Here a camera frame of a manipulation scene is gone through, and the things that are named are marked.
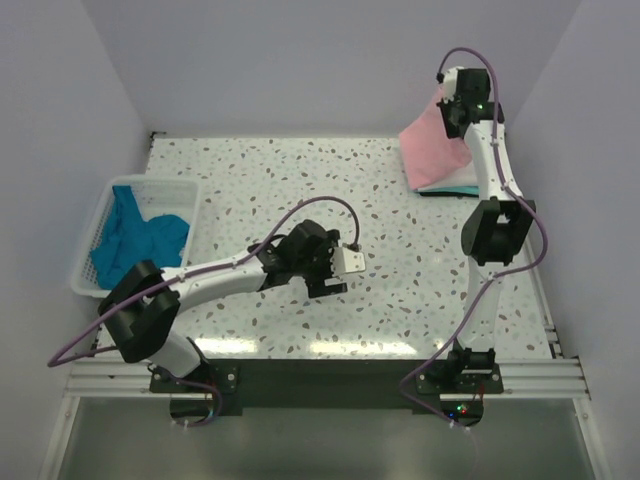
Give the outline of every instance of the terrazzo table surface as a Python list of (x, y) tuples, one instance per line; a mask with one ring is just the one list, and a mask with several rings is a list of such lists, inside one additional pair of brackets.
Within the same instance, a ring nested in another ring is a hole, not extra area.
[[(347, 293), (309, 300), (294, 279), (179, 316), (174, 330), (208, 356), (423, 359), (462, 320), (468, 266), (460, 230), (477, 200), (410, 192), (395, 138), (156, 138), (147, 174), (202, 181), (193, 264), (237, 253), (313, 196), (341, 197), (360, 218), (367, 271), (348, 278)], [(310, 205), (283, 232), (305, 218), (353, 239), (339, 204)], [(515, 264), (524, 263), (521, 254)], [(530, 274), (505, 279), (498, 314), (499, 358), (551, 358)], [(111, 343), (103, 330), (99, 344)]]

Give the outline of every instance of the metal bracket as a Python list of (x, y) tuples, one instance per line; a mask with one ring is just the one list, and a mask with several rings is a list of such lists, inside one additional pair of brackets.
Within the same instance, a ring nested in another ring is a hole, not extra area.
[[(588, 399), (578, 359), (501, 360), (504, 393), (486, 399)], [(202, 398), (202, 394), (151, 393), (149, 371), (143, 363), (125, 364), (118, 357), (95, 357), (74, 363), (65, 390), (67, 397)], [(470, 399), (471, 394), (443, 393), (441, 400)]]
[(434, 379), (428, 374), (419, 375), (416, 378), (416, 388), (418, 393), (424, 395), (433, 394), (477, 394), (483, 388), (482, 394), (500, 394), (504, 392), (502, 383), (502, 373), (500, 366), (494, 364), (490, 374), (486, 373), (462, 373), (457, 375), (452, 381), (444, 382)]
[(153, 150), (153, 144), (156, 141), (156, 137), (158, 135), (166, 135), (167, 132), (159, 132), (159, 131), (153, 131), (151, 132), (151, 134), (149, 135), (149, 151)]
[[(220, 393), (231, 395), (236, 392), (238, 387), (238, 367), (236, 365), (226, 362), (213, 363), (210, 377)], [(188, 394), (194, 391), (194, 388), (176, 383), (160, 373), (153, 372), (151, 376), (149, 384), (149, 392), (151, 393)]]
[(331, 257), (331, 271), (335, 277), (366, 270), (364, 253), (354, 252), (346, 246), (337, 247)]

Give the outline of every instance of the gray wall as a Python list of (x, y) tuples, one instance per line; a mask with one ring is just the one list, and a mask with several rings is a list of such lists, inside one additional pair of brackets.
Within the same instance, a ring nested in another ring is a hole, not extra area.
[(69, 291), (82, 227), (145, 129), (79, 0), (0, 2), (0, 478), (37, 477), (67, 371), (47, 358), (93, 316)]
[(515, 118), (580, 2), (84, 3), (154, 130), (393, 135), (420, 114), (442, 55), (458, 45), (495, 62)]
[(549, 227), (551, 309), (584, 362), (616, 479), (640, 476), (638, 19), (636, 0), (584, 0), (510, 130)]

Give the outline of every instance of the metal frame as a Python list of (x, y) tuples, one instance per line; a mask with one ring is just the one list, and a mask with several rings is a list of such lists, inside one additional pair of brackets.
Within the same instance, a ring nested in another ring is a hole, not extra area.
[[(525, 243), (524, 253), (528, 259), (533, 257), (528, 241)], [(499, 360), (505, 391), (502, 394), (487, 394), (485, 398), (573, 400), (595, 478), (610, 480), (613, 477), (591, 411), (589, 390), (582, 366), (577, 358), (562, 358), (562, 350), (537, 269), (534, 269), (531, 275), (539, 304), (544, 312), (544, 327), (553, 359)], [(119, 358), (92, 358), (76, 362), (69, 375), (60, 413), (38, 480), (58, 480), (81, 398), (201, 398), (201, 394), (151, 393), (150, 377), (146, 364), (125, 364)], [(468, 397), (458, 394), (442, 395), (441, 399), (465, 400)]]

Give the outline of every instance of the blue towel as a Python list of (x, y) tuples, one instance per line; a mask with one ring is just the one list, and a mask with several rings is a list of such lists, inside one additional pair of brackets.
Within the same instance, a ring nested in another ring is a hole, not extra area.
[(480, 195), (480, 189), (478, 187), (442, 187), (442, 188), (425, 188), (418, 190), (418, 193), (423, 197), (440, 197), (440, 196), (452, 196), (463, 195), (465, 197), (477, 197)]
[(100, 288), (113, 289), (142, 260), (152, 260), (157, 267), (179, 267), (189, 224), (176, 215), (161, 215), (145, 222), (129, 186), (114, 186), (113, 195), (102, 242), (91, 251)]

